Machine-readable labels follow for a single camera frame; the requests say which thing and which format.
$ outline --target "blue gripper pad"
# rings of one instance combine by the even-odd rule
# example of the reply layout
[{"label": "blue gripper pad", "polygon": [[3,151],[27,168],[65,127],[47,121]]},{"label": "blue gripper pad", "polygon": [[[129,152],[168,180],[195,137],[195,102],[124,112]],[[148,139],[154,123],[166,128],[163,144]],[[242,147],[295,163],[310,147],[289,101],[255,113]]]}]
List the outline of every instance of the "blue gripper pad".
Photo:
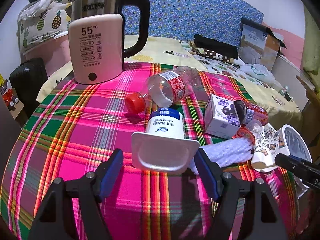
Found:
[{"label": "blue gripper pad", "polygon": [[[218,179],[220,179],[220,174],[222,174],[220,167],[217,163],[211,162],[204,150],[201,148],[196,152],[195,164],[207,195],[217,202],[222,193],[221,181],[219,181],[220,183],[217,183],[217,180],[215,179],[215,176],[219,176]],[[213,174],[211,168],[216,168],[217,174]]]},{"label": "blue gripper pad", "polygon": [[296,161],[298,161],[298,162],[301,162],[301,160],[304,160],[304,159],[301,159],[301,158],[296,157],[296,156],[294,156],[294,155],[289,155],[288,158],[294,159],[294,160],[296,160]]},{"label": "blue gripper pad", "polygon": [[120,149],[115,149],[110,158],[107,161],[109,166],[106,168],[106,174],[101,180],[101,191],[99,198],[102,200],[109,197],[112,188],[116,182],[119,171],[123,164],[123,152]]}]

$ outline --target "black suitcase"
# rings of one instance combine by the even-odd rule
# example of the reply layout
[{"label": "black suitcase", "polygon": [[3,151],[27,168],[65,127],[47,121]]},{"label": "black suitcase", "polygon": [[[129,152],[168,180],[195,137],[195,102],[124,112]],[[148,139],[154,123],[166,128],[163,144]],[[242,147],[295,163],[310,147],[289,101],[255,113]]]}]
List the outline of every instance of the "black suitcase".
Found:
[{"label": "black suitcase", "polygon": [[36,101],[38,93],[48,80],[42,58],[32,58],[22,63],[10,74],[9,79],[19,100],[24,103],[24,111],[30,117],[39,106]]}]

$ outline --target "blue patterned headboard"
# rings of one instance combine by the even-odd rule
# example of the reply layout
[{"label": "blue patterned headboard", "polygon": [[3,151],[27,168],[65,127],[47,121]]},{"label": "blue patterned headboard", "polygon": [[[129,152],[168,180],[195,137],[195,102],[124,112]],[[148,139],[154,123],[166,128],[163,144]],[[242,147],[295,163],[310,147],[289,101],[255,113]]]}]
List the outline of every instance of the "blue patterned headboard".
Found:
[{"label": "blue patterned headboard", "polygon": [[[261,23],[263,14],[243,0],[150,0],[149,36],[193,40],[198,33],[238,46],[240,19]],[[125,33],[138,34],[140,13],[125,7]]]}]

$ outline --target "table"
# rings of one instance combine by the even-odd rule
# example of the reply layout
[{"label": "table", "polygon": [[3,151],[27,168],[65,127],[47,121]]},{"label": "table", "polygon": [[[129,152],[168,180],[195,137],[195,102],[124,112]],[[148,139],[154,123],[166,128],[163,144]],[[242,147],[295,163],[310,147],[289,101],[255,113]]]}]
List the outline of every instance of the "table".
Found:
[{"label": "table", "polygon": [[[217,204],[207,196],[200,178],[190,170],[181,176],[168,176],[132,167],[131,133],[145,130],[156,106],[133,115],[127,113],[124,98],[139,91],[149,76],[172,68],[126,63],[117,78],[96,85],[81,85],[68,76],[45,98],[12,150],[1,187],[1,216],[18,238],[27,239],[37,208],[54,178],[79,178],[95,170],[115,148],[123,150],[124,166],[111,196],[101,205],[114,240],[203,238]],[[186,138],[205,145],[221,141],[203,131],[204,107],[211,93],[255,102],[237,80],[199,74],[203,85],[173,108],[184,116]],[[292,174],[282,168],[259,174],[249,163],[235,164],[228,171],[250,181],[261,177],[269,184],[293,237],[297,203]],[[232,239],[239,232],[243,204],[238,203]],[[73,200],[73,207],[80,239],[85,239],[77,200]]]}]

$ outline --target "pineapple print pillow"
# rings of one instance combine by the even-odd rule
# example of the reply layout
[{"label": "pineapple print pillow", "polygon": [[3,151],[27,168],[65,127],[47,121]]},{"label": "pineapple print pillow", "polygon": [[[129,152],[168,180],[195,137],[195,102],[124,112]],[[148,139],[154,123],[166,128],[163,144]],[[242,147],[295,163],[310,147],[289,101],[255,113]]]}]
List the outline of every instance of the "pineapple print pillow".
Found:
[{"label": "pineapple print pillow", "polygon": [[72,0],[40,0],[28,5],[24,10],[33,6],[33,17],[20,19],[20,53],[33,48],[41,42],[54,38],[57,34],[68,30],[71,18],[65,9],[71,6]]}]

